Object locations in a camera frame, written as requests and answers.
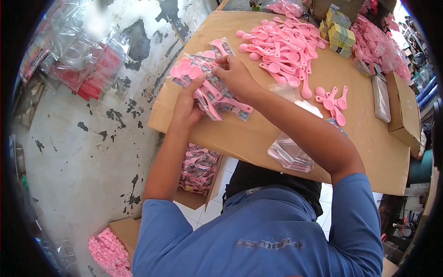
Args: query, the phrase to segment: concrete floor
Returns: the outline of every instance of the concrete floor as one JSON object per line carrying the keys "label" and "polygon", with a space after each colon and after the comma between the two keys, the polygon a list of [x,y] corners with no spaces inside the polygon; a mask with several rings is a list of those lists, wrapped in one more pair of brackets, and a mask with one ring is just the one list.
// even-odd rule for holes
{"label": "concrete floor", "polygon": [[[52,241],[69,239],[74,275],[94,277],[107,274],[92,259],[88,238],[110,221],[140,217],[144,180],[161,145],[147,127],[150,110],[178,53],[216,8],[215,0],[108,2],[131,43],[116,84],[90,102],[60,86],[42,96],[29,132],[14,128],[39,223]],[[115,96],[126,90],[125,99]]]}

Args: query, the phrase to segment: work table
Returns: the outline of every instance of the work table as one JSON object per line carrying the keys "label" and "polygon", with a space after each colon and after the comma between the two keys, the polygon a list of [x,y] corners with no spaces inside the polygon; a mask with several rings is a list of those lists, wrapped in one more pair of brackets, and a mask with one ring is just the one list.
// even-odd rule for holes
{"label": "work table", "polygon": [[[191,37],[178,60],[184,53],[195,54],[210,50],[210,41],[226,37],[236,56],[245,63],[254,79],[262,87],[269,88],[275,80],[258,66],[261,59],[251,61],[248,54],[238,51],[239,45],[245,41],[236,37],[235,32],[250,32],[252,28],[260,25],[262,19],[272,20],[274,16],[276,15],[261,12],[214,11]],[[372,190],[403,195],[408,177],[409,147],[390,135],[387,124],[375,117],[370,78],[358,71],[353,64],[353,57],[345,59],[328,47],[316,49],[316,52],[318,58],[312,60],[312,74],[308,79],[310,89],[314,92],[316,87],[321,86],[330,91],[336,86],[339,88],[336,98],[339,98],[341,88],[344,85],[348,86],[348,107],[342,111],[346,125],[342,129],[360,153]],[[152,108],[149,127],[166,133],[180,90],[181,87],[170,79],[165,82]],[[330,112],[317,103],[314,97],[308,101],[321,111],[323,119],[331,117]],[[222,113],[222,117],[224,121],[211,121],[208,117],[203,117],[194,128],[190,142],[257,166],[331,183],[330,175],[317,164],[311,172],[303,173],[284,169],[268,156],[267,149],[281,131],[258,111],[254,110],[247,122],[229,113]]]}

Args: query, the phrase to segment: right hand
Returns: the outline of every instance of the right hand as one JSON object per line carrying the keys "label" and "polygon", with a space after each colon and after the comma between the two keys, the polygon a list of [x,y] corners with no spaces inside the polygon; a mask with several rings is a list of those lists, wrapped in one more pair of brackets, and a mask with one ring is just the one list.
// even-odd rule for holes
{"label": "right hand", "polygon": [[225,86],[242,102],[247,103],[261,86],[252,78],[248,68],[237,57],[232,55],[215,59],[222,68],[215,68],[212,73],[219,77]]}

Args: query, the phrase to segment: blue t-shirt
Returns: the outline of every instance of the blue t-shirt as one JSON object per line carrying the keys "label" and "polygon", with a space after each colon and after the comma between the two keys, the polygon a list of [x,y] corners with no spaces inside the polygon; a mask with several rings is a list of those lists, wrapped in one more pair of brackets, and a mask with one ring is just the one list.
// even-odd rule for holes
{"label": "blue t-shirt", "polygon": [[368,177],[334,187],[329,242],[300,194],[262,187],[229,198],[223,214],[192,231],[171,201],[143,204],[134,276],[381,276],[380,216]]}

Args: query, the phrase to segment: person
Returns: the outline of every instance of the person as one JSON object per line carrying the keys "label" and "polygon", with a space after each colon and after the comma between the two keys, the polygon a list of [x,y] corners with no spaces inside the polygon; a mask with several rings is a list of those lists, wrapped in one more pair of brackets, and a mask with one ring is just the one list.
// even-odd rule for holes
{"label": "person", "polygon": [[193,231],[172,201],[192,128],[202,116],[193,99],[200,76],[179,93],[146,181],[134,276],[381,276],[380,216],[353,143],[330,123],[262,88],[236,57],[216,62],[222,68],[214,74],[233,95],[330,174],[329,241],[315,222],[322,214],[319,183],[241,161],[227,185],[223,213]]}

